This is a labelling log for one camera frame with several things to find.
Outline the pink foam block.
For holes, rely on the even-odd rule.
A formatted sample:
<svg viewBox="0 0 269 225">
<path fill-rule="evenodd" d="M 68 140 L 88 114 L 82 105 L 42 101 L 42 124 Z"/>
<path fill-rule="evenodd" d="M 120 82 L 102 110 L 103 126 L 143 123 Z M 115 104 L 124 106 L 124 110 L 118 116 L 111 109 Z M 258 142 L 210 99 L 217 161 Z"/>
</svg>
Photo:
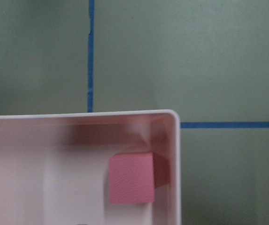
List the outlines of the pink foam block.
<svg viewBox="0 0 269 225">
<path fill-rule="evenodd" d="M 167 158 L 154 152 L 115 154 L 108 160 L 111 204 L 153 203 L 155 189 L 169 183 Z"/>
</svg>

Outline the pink plastic bin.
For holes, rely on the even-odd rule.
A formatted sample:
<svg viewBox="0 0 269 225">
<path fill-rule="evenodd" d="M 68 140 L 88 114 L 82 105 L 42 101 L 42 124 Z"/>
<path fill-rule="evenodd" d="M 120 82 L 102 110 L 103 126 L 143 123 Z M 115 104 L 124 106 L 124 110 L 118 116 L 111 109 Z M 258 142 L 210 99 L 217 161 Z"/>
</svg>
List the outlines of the pink plastic bin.
<svg viewBox="0 0 269 225">
<path fill-rule="evenodd" d="M 154 152 L 169 183 L 150 203 L 109 202 L 108 160 Z M 173 110 L 0 116 L 0 225 L 181 224 Z"/>
</svg>

